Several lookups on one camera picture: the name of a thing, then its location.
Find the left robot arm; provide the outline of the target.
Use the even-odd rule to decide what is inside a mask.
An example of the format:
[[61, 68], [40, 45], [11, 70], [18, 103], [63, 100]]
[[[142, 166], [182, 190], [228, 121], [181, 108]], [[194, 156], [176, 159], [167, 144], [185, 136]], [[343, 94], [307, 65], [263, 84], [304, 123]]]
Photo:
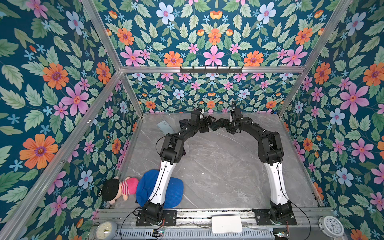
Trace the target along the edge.
[[166, 223], [167, 218], [164, 213], [166, 192], [172, 173], [184, 155], [185, 141], [198, 132], [209, 132], [215, 121], [216, 118], [205, 116], [202, 109], [195, 109], [191, 112], [190, 119], [184, 121], [180, 131], [165, 135], [159, 152], [161, 166], [158, 178], [153, 192], [138, 213], [137, 227], [160, 226]]

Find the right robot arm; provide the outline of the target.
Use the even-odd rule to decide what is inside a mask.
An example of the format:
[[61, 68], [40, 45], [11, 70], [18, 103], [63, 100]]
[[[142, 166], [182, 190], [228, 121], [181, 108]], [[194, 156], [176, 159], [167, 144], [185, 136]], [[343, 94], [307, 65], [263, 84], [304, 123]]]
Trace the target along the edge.
[[242, 114], [235, 102], [231, 103], [230, 118], [221, 118], [212, 126], [212, 130], [224, 128], [232, 135], [246, 132], [258, 142], [258, 157], [267, 171], [271, 197], [270, 210], [263, 212], [254, 209], [259, 224], [296, 225], [293, 203], [288, 198], [285, 188], [282, 162], [284, 156], [280, 134], [262, 128], [258, 123]]

